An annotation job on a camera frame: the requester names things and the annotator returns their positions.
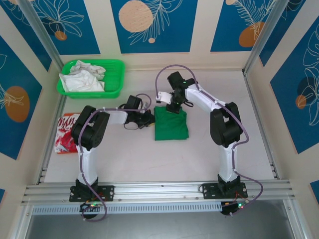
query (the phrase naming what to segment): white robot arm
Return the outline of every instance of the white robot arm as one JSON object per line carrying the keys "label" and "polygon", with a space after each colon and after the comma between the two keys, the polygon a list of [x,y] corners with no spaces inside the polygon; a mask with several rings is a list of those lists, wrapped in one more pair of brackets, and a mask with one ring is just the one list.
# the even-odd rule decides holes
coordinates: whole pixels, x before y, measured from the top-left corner
{"label": "white robot arm", "polygon": [[193,103],[210,114],[210,134],[219,147],[220,170],[218,174],[218,187],[220,191],[233,194],[236,187],[240,187],[240,177],[234,172],[233,157],[235,155],[235,168],[237,150],[234,144],[239,141],[242,129],[235,120],[228,115],[222,106],[228,108],[239,120],[238,108],[235,103],[226,104],[209,94],[194,79],[184,80],[179,72],[172,73],[168,81],[174,92],[159,92],[157,102],[165,102],[166,109],[172,113],[179,113],[183,103]]}
{"label": "white robot arm", "polygon": [[[91,106],[86,106],[81,112],[78,120],[73,125],[71,135],[76,144],[79,154],[80,170],[75,181],[75,186],[71,187],[70,202],[85,202],[93,197],[92,190],[101,194],[108,194],[106,188],[113,190],[113,186],[98,186],[98,175],[96,171],[96,147],[101,143],[107,125],[127,124],[135,122],[138,128],[152,125],[155,117],[150,110],[138,110],[142,100],[135,96],[130,96],[127,103],[119,106],[117,109],[96,111]],[[82,152],[79,146],[81,135]]]}

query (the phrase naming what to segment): plastic basket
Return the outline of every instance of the plastic basket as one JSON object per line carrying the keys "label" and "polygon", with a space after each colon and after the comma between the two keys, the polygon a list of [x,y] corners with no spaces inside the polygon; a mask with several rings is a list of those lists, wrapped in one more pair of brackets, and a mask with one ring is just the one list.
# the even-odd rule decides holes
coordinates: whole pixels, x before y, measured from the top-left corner
{"label": "plastic basket", "polygon": [[[88,59],[80,61],[105,68],[105,76],[102,79],[102,81],[105,82],[105,92],[65,92],[61,79],[59,79],[56,89],[60,94],[71,98],[116,98],[120,95],[120,91],[123,87],[125,71],[123,61],[116,59]],[[74,66],[76,62],[77,60],[73,60],[66,63],[62,69],[62,74],[69,74],[71,67]]]}

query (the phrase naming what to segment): white cloth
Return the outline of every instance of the white cloth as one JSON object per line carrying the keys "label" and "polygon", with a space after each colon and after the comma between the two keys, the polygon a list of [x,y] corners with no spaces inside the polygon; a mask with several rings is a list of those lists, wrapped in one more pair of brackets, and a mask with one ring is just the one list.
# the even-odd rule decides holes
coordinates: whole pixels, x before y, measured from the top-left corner
{"label": "white cloth", "polygon": [[82,61],[77,61],[76,64],[71,67],[69,75],[76,75],[80,73],[81,70],[87,70],[99,81],[104,78],[105,69],[102,66],[92,66],[91,63],[84,63]]}
{"label": "white cloth", "polygon": [[98,81],[87,70],[81,70],[75,75],[59,74],[65,92],[103,92],[104,82]]}

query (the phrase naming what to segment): orange circle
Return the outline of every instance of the orange circle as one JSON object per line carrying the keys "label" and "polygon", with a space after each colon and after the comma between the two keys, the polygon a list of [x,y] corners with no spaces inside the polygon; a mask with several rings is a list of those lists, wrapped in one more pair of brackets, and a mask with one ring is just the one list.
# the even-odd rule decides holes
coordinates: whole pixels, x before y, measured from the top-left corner
{"label": "orange circle", "polygon": [[299,109],[303,109],[307,104],[307,99],[305,96],[303,95],[299,95],[297,98],[296,98],[296,106],[299,108]]}
{"label": "orange circle", "polygon": [[236,0],[226,0],[227,5],[233,5],[235,4]]}
{"label": "orange circle", "polygon": [[257,37],[263,29],[265,23],[260,21],[242,31],[239,37],[239,44],[242,47],[252,47],[255,45]]}
{"label": "orange circle", "polygon": [[66,40],[66,34],[63,31],[56,31],[54,36],[60,41]]}
{"label": "orange circle", "polygon": [[18,123],[25,121],[30,110],[30,100],[24,88],[11,86],[7,89],[4,99],[7,101],[5,111],[10,119]]}
{"label": "orange circle", "polygon": [[126,31],[140,32],[145,31],[151,26],[153,14],[144,2],[131,0],[120,9],[119,20]]}

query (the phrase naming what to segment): black bracket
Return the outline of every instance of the black bracket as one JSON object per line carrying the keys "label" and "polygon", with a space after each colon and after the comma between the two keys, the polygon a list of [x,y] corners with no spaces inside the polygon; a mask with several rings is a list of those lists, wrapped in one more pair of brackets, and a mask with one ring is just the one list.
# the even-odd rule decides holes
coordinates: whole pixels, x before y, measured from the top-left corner
{"label": "black bracket", "polygon": [[[225,107],[241,121],[238,107],[234,102],[226,104]],[[231,143],[238,142],[242,133],[242,128],[226,110],[214,109],[210,113],[210,135],[217,145],[227,148]]]}
{"label": "black bracket", "polygon": [[224,182],[218,175],[218,183],[204,183],[200,186],[204,199],[235,199],[237,194],[248,197],[245,183],[240,182],[238,176],[231,182]]}
{"label": "black bracket", "polygon": [[[122,104],[119,107],[124,107],[124,109],[137,110],[140,103],[143,103],[142,99],[136,96],[130,96],[126,104]],[[127,114],[128,116],[124,124],[134,122],[138,125],[139,129],[149,127],[155,123],[155,116],[152,115],[151,110],[147,110],[144,113],[137,111],[127,111]]]}
{"label": "black bracket", "polygon": [[179,114],[182,104],[193,107],[193,103],[188,102],[186,99],[185,89],[195,84],[195,80],[193,78],[188,80],[183,79],[178,71],[170,74],[167,79],[174,92],[171,93],[171,103],[170,105],[166,105],[166,110],[175,114]]}
{"label": "black bracket", "polygon": [[[103,199],[104,202],[112,202],[114,197],[114,186],[98,186],[98,179],[91,185],[95,192]],[[69,202],[86,202],[98,201],[88,186],[77,179],[75,186],[72,186]]]}
{"label": "black bracket", "polygon": [[[79,145],[78,139],[86,120],[89,116],[96,110],[92,106],[84,107],[79,118],[75,122],[71,130],[71,136],[74,139],[74,143]],[[88,151],[91,148],[97,147],[103,139],[106,125],[108,124],[110,114],[106,112],[97,112],[90,120],[90,124],[85,127],[85,130],[81,137],[81,145],[85,147]]]}

